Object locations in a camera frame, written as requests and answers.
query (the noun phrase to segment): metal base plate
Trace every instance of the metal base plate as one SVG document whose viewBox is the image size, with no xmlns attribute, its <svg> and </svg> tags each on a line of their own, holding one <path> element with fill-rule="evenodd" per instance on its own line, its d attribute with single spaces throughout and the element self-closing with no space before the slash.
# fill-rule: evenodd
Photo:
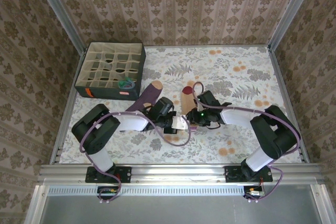
<svg viewBox="0 0 336 224">
<path fill-rule="evenodd" d="M 236 183 L 236 182 L 260 182 L 260 179 L 263 178 L 264 182 L 273 182 L 271 169 L 268 167 L 262 168 L 256 176 L 247 180 L 242 174 L 242 167 L 240 165 L 230 165 L 225 166 L 225 182 L 227 183 Z"/>
<path fill-rule="evenodd" d="M 132 176 L 132 167 L 130 166 L 116 167 L 113 175 L 119 178 L 122 183 L 130 183 Z M 88 167 L 86 172 L 85 182 L 113 184 L 116 183 L 116 180 L 114 178 L 101 174 L 93 166 L 90 166 Z"/>
<path fill-rule="evenodd" d="M 50 186 L 48 196 L 96 196 L 101 188 L 118 189 L 117 186 L 88 185 L 80 186 Z M 244 187 L 236 185 L 211 185 L 211 186 L 162 186 L 162 185 L 127 185 L 122 186 L 122 196 L 241 196 Z"/>
</svg>

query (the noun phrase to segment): patterned wallpaper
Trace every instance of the patterned wallpaper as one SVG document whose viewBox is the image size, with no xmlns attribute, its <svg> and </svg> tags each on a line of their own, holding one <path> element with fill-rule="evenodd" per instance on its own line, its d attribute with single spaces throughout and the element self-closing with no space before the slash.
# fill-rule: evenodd
<svg viewBox="0 0 336 224">
<path fill-rule="evenodd" d="M 61 0 L 82 41 L 267 44 L 290 0 Z"/>
<path fill-rule="evenodd" d="M 79 56 L 47 0 L 0 0 L 0 223 L 22 223 Z"/>
<path fill-rule="evenodd" d="M 312 162 L 336 206 L 336 0 L 304 0 L 276 50 Z"/>
</svg>

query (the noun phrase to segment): table surface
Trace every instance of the table surface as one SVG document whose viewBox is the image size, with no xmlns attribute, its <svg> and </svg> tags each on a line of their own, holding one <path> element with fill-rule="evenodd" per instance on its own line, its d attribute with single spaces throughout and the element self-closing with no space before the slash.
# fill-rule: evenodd
<svg viewBox="0 0 336 224">
<path fill-rule="evenodd" d="M 220 103 L 259 110 L 275 104 L 286 112 L 266 47 L 149 47 L 145 51 L 141 91 L 153 80 L 160 80 L 160 96 L 172 100 L 177 113 L 181 111 L 182 89 L 196 80 L 203 82 L 205 90 L 211 90 Z M 124 111 L 133 101 L 91 99 L 77 94 L 60 163 L 89 163 L 79 152 L 71 127 L 99 103 L 111 111 Z M 187 139 L 187 132 L 168 138 L 181 144 Z M 240 163 L 258 146 L 252 130 L 222 125 L 217 130 L 199 127 L 183 147 L 169 145 L 155 131 L 115 132 L 106 149 L 119 164 L 228 164 Z M 300 163 L 301 158 L 295 152 L 277 162 Z"/>
</svg>

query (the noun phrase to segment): purple cable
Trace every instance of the purple cable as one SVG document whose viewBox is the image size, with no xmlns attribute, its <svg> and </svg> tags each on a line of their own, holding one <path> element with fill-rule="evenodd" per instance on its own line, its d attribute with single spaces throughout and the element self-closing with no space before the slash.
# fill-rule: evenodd
<svg viewBox="0 0 336 224">
<path fill-rule="evenodd" d="M 297 150 L 299 149 L 299 147 L 300 147 L 300 136 L 298 135 L 298 133 L 296 132 L 296 130 L 295 130 L 291 125 L 289 125 L 287 122 L 285 122 L 285 121 L 282 120 L 281 118 L 278 118 L 277 116 L 274 116 L 274 115 L 272 115 L 272 114 L 269 114 L 269 113 L 267 113 L 267 112 L 265 112 L 265 111 L 261 111 L 261 110 L 253 110 L 253 109 L 240 108 L 240 107 L 211 106 L 211 105 L 204 104 L 203 102 L 200 102 L 199 99 L 197 98 L 197 96 L 195 95 L 195 86 L 196 86 L 197 84 L 200 84 L 200 85 L 202 86 L 202 93 L 203 93 L 203 91 L 204 91 L 204 86 L 203 86 L 203 84 L 202 84 L 200 81 L 194 83 L 194 85 L 193 85 L 193 97 L 194 97 L 195 101 L 196 101 L 197 103 L 199 103 L 200 105 L 202 105 L 203 107 L 205 107 L 205 108 L 210 108 L 210 109 L 242 110 L 242 111 L 247 111 L 247 112 L 251 112 L 251 113 L 260 113 L 260 114 L 266 115 L 266 116 L 268 116 L 269 118 L 272 118 L 272 119 L 274 119 L 274 120 L 280 122 L 281 124 L 283 124 L 284 126 L 286 126 L 288 129 L 290 129 L 291 132 L 294 134 L 294 136 L 295 136 L 295 138 L 296 138 L 297 145 L 295 146 L 295 148 L 292 149 L 291 151 L 288 151 L 288 152 L 284 153 L 283 156 L 288 155 L 288 154 L 291 154 L 291 153 L 293 153 L 293 152 L 295 152 L 295 151 L 297 151 Z M 278 168 L 272 167 L 271 164 L 272 164 L 273 162 L 274 162 L 274 160 L 271 161 L 271 162 L 267 165 L 267 167 L 269 167 L 270 169 L 274 169 L 274 170 L 279 171 L 279 172 L 280 172 L 280 178 L 279 178 L 278 182 L 275 184 L 275 186 L 272 188 L 272 190 L 271 190 L 267 195 L 265 195 L 265 196 L 263 196 L 263 197 L 260 197 L 259 199 L 256 199 L 255 197 L 253 197 L 253 196 L 251 196 L 251 195 L 248 195 L 248 196 L 249 196 L 251 199 L 253 199 L 254 201 L 256 201 L 256 200 L 262 200 L 262 199 L 267 198 L 270 194 L 272 194 L 272 193 L 274 192 L 274 190 L 279 186 L 280 182 L 282 181 L 282 178 L 283 178 L 283 172 L 282 172 L 282 170 L 280 170 L 280 169 L 278 169 Z"/>
<path fill-rule="evenodd" d="M 96 122 L 91 126 L 91 128 L 85 133 L 84 137 L 83 137 L 82 140 L 80 141 L 79 151 L 80 151 L 81 153 L 85 153 L 86 157 L 89 159 L 89 161 L 91 162 L 91 164 L 94 166 L 94 168 L 95 168 L 98 172 L 100 172 L 100 173 L 103 174 L 103 175 L 106 175 L 106 176 L 109 176 L 109 177 L 111 177 L 111 178 L 114 178 L 114 179 L 118 182 L 118 190 L 117 190 L 117 192 L 115 193 L 115 195 L 112 196 L 110 199 L 105 200 L 105 199 L 102 199 L 102 198 L 101 198 L 101 193 L 102 193 L 102 191 L 103 191 L 104 189 L 106 189 L 106 188 L 103 188 L 103 189 L 100 191 L 100 193 L 99 193 L 99 195 L 98 195 L 98 198 L 100 199 L 100 202 L 107 202 L 107 203 L 109 203 L 110 201 L 115 200 L 115 199 L 118 197 L 118 194 L 119 194 L 119 192 L 120 192 L 120 190 L 121 190 L 121 181 L 120 181 L 120 179 L 117 178 L 116 176 L 114 176 L 114 175 L 112 175 L 112 174 L 105 173 L 105 172 L 103 172 L 101 169 L 99 169 L 99 168 L 95 165 L 95 163 L 93 162 L 93 160 L 89 157 L 89 155 L 86 153 L 86 151 L 84 150 L 84 148 L 83 148 L 83 144 L 84 144 L 86 138 L 88 137 L 88 135 L 93 131 L 94 128 L 96 128 L 96 126 L 97 126 L 101 121 L 103 121 L 105 118 L 108 118 L 108 117 L 113 116 L 113 115 L 135 115 L 135 116 L 139 116 L 139 117 L 141 117 L 141 118 L 146 119 L 146 120 L 147 120 L 147 121 L 154 127 L 154 129 L 155 129 L 156 132 L 159 134 L 159 136 L 160 136 L 163 140 L 165 140 L 167 143 L 169 143 L 170 145 L 173 145 L 173 146 L 178 146 L 178 147 L 180 147 L 180 146 L 184 146 L 184 145 L 186 145 L 187 143 L 189 143 L 190 138 L 191 138 L 190 124 L 189 124 L 188 120 L 187 120 L 184 116 L 182 116 L 182 119 L 186 122 L 186 124 L 187 124 L 187 126 L 188 126 L 188 134 L 189 134 L 189 136 L 188 136 L 187 141 L 186 141 L 185 143 L 183 143 L 183 144 L 173 144 L 173 143 L 169 142 L 167 139 L 164 138 L 163 134 L 159 131 L 159 129 L 155 126 L 155 124 L 154 124 L 150 119 L 148 119 L 146 116 L 144 116 L 143 114 L 140 114 L 140 113 L 138 113 L 138 112 L 112 112 L 112 113 L 106 114 L 106 115 L 104 115 L 103 117 L 101 117 L 100 119 L 98 119 L 98 121 L 96 121 Z"/>
</svg>

